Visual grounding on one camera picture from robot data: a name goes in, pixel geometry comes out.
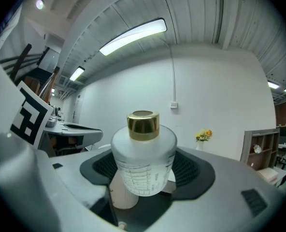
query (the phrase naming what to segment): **flower vase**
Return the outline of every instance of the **flower vase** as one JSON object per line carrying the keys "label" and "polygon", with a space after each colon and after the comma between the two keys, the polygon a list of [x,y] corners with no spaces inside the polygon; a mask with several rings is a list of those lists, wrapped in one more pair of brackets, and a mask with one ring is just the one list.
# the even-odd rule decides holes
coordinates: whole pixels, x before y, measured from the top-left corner
{"label": "flower vase", "polygon": [[204,141],[197,141],[197,148],[196,148],[196,150],[203,151],[203,143],[204,143]]}

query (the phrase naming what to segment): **circular opening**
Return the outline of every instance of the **circular opening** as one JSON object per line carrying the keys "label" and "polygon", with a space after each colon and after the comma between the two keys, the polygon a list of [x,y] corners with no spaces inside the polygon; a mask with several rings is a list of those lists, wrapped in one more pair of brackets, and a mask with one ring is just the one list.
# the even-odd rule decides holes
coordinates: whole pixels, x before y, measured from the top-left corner
{"label": "circular opening", "polygon": [[149,116],[152,114],[153,114],[153,112],[150,112],[150,111],[135,111],[135,112],[133,112],[133,115],[135,115],[135,116]]}
{"label": "circular opening", "polygon": [[41,10],[44,7],[44,2],[42,0],[37,0],[36,7]]}

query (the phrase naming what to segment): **plastic container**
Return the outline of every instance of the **plastic container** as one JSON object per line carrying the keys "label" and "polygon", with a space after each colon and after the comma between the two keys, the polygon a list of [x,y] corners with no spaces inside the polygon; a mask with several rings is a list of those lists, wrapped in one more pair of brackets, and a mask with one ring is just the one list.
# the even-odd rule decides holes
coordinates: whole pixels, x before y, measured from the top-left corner
{"label": "plastic container", "polygon": [[118,130],[111,149],[126,188],[138,196],[152,196],[167,184],[177,139],[159,125],[159,113],[136,111],[127,116],[128,126]]}
{"label": "plastic container", "polygon": [[112,204],[118,209],[130,209],[139,201],[139,196],[134,195],[125,187],[119,170],[116,171],[116,174],[110,183],[110,192]]}

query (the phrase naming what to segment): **electrical outlet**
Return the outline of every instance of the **electrical outlet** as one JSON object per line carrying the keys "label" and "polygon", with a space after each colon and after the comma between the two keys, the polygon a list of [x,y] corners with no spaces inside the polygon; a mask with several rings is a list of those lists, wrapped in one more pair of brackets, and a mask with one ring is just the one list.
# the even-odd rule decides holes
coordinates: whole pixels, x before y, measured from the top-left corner
{"label": "electrical outlet", "polygon": [[171,109],[177,109],[177,102],[176,101],[172,101],[170,104],[170,108]]}

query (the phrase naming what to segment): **bookshelf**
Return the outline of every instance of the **bookshelf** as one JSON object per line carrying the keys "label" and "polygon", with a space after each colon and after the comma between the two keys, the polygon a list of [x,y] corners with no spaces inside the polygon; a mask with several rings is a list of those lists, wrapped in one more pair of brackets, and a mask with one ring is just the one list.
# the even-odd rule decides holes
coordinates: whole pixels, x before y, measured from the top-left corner
{"label": "bookshelf", "polygon": [[[245,131],[240,161],[256,171],[273,167],[276,161],[278,143],[279,129]],[[261,153],[254,152],[254,144],[261,147]]]}

